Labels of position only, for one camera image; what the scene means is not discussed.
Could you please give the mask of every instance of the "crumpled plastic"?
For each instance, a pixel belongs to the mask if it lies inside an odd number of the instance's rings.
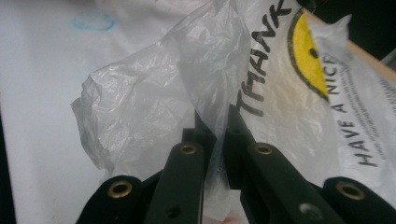
[[[255,140],[279,148],[308,181],[321,186],[329,177],[346,175],[389,200],[395,165],[378,154],[378,169],[366,172],[359,162],[371,158],[356,160],[354,152],[346,154],[349,142],[340,134],[333,108],[338,99],[332,97],[332,82],[325,79],[323,52],[345,47],[346,23],[328,26],[326,32],[341,34],[336,38],[314,29],[320,30],[313,26],[311,34],[292,0],[206,3],[155,45],[89,75],[81,97],[72,104],[84,149],[98,168],[107,170],[105,178],[146,179],[163,168],[182,129],[193,127],[196,110],[218,138],[205,181],[204,214],[223,220],[230,197],[220,149],[228,105],[234,104]],[[348,55],[341,59],[350,59]],[[354,62],[350,67],[355,69],[362,64]],[[378,102],[386,106],[376,106],[377,99],[371,98],[366,107],[386,136],[382,152],[394,159],[389,149],[395,147],[394,140],[388,133],[395,132],[396,91],[376,76],[359,83],[368,89],[368,80],[374,79],[377,83],[370,90],[379,92]],[[370,96],[369,91],[362,94]],[[386,111],[386,119],[381,111]]]
[[[106,177],[146,179],[164,167],[182,129],[193,128],[195,109],[218,138],[204,211],[224,219],[230,203],[220,149],[248,55],[235,1],[203,5],[155,45],[89,75],[72,104],[81,144]]]

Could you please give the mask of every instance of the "plastic bag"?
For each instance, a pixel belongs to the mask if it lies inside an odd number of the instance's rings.
[[[235,1],[214,1],[157,44],[90,74],[72,107],[95,165],[108,177],[154,175],[182,129],[193,127],[195,108],[218,138],[205,181],[205,211],[224,219],[230,203],[220,149],[238,74],[247,70],[248,46]]]
[[[96,166],[108,171],[106,177],[126,174],[145,179],[163,168],[182,128],[193,127],[197,110],[219,139],[206,178],[205,215],[223,220],[230,200],[219,149],[232,103],[256,141],[279,148],[307,180],[321,186],[329,177],[346,175],[395,205],[390,195],[394,164],[375,161],[380,164],[376,171],[364,175],[359,162],[372,158],[346,154],[350,142],[343,139],[345,132],[334,112],[345,107],[335,106],[334,84],[325,76],[323,59],[331,48],[345,46],[346,23],[340,24],[326,26],[326,32],[342,35],[313,31],[314,37],[322,38],[314,42],[295,1],[208,2],[156,45],[90,74],[81,97],[72,104],[82,145]],[[340,52],[336,55],[342,60],[352,57]],[[353,62],[347,68],[354,69],[361,64],[357,59],[346,62]],[[374,74],[367,65],[356,71],[361,69]],[[381,119],[383,108],[367,103],[373,95],[364,93],[368,113],[375,113],[376,125],[381,126],[377,128],[381,146],[394,160],[395,119],[389,112],[394,86],[375,75],[367,78],[356,82],[367,89],[376,79],[371,90],[382,93],[375,100],[388,104]]]
[[[354,178],[396,206],[396,85],[348,52],[349,17],[310,23],[318,45],[337,131],[341,175]]]

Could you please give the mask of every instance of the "black plastic part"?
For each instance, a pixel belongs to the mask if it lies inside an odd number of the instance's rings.
[[[157,188],[157,184],[160,181],[161,175],[163,174],[163,170],[158,172],[155,175],[152,175],[145,181],[143,181],[143,203],[146,206],[146,210],[149,209],[149,205],[152,200],[152,196],[154,195],[154,191]]]
[[[230,105],[223,145],[224,164],[231,189],[241,189],[244,176],[243,153],[254,139],[236,106]]]
[[[110,196],[109,190],[111,186],[121,181],[126,181],[132,186],[130,193],[119,198]],[[112,192],[123,192],[125,191],[123,187],[123,185],[115,187]],[[125,175],[113,177],[103,183],[92,195],[85,205],[77,224],[142,223],[145,216],[142,195],[143,188],[139,179]]]
[[[356,180],[327,179],[322,195],[347,223],[396,223],[395,209]]]
[[[256,188],[254,188],[254,183],[248,175],[245,175],[243,181],[240,201],[244,207],[249,224],[262,224],[269,222],[271,216],[270,211],[262,200],[260,193]]]
[[[204,149],[196,143],[175,145],[163,168],[145,224],[199,224],[204,195]]]
[[[253,144],[244,160],[270,211],[269,223],[344,223],[277,148]]]
[[[198,113],[195,112],[195,139],[193,142],[201,145],[205,150],[205,174],[212,156],[213,147],[217,137],[210,131],[206,124],[201,120]]]

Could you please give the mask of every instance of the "brass grommet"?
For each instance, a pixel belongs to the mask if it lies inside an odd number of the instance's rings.
[[[180,148],[180,151],[186,155],[194,154],[197,151],[197,147],[191,145],[185,145]]]
[[[270,155],[273,152],[273,150],[270,147],[261,146],[261,145],[255,146],[254,150],[256,150],[256,152],[262,155]]]
[[[111,198],[118,199],[127,196],[132,191],[132,184],[126,180],[119,180],[110,185],[107,195]]]
[[[335,187],[340,193],[352,200],[363,200],[366,196],[361,189],[352,183],[338,182]]]

